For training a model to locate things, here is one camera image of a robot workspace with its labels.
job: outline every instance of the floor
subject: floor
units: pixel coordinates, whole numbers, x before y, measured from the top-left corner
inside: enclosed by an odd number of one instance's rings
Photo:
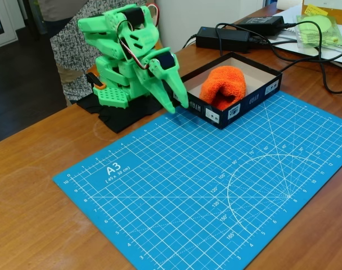
[[[0,48],[0,141],[66,107],[46,36]]]

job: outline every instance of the cutting mat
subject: cutting mat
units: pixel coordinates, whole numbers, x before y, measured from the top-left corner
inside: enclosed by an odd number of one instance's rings
[[[243,269],[342,166],[342,120],[282,92],[224,130],[165,114],[54,181],[137,269]]]

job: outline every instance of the power adapter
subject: power adapter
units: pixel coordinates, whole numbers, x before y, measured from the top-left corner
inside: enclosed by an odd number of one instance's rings
[[[279,26],[284,24],[284,17],[247,17],[240,21],[237,26],[256,32],[260,35],[275,36],[282,30]]]
[[[250,33],[231,29],[218,29],[221,37],[222,49],[233,52],[247,52],[249,48]],[[220,49],[219,39],[215,28],[201,27],[196,35],[196,46],[208,49]]]

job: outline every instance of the orange towel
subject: orange towel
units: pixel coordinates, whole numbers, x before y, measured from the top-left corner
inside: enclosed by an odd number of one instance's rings
[[[225,110],[246,95],[246,81],[240,69],[220,66],[211,71],[201,87],[200,99]]]

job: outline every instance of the wooden table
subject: wooden table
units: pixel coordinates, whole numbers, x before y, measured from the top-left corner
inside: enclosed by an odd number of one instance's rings
[[[271,5],[253,15],[275,12]],[[189,46],[177,56],[184,75],[219,52]],[[274,69],[286,65],[269,49],[246,57]],[[342,70],[326,69],[330,87],[342,90]],[[317,64],[286,70],[281,89],[342,118],[342,95],[324,90]],[[133,269],[52,177],[162,113],[115,134],[73,105],[0,142],[0,269]],[[342,269],[342,168],[248,269]]]

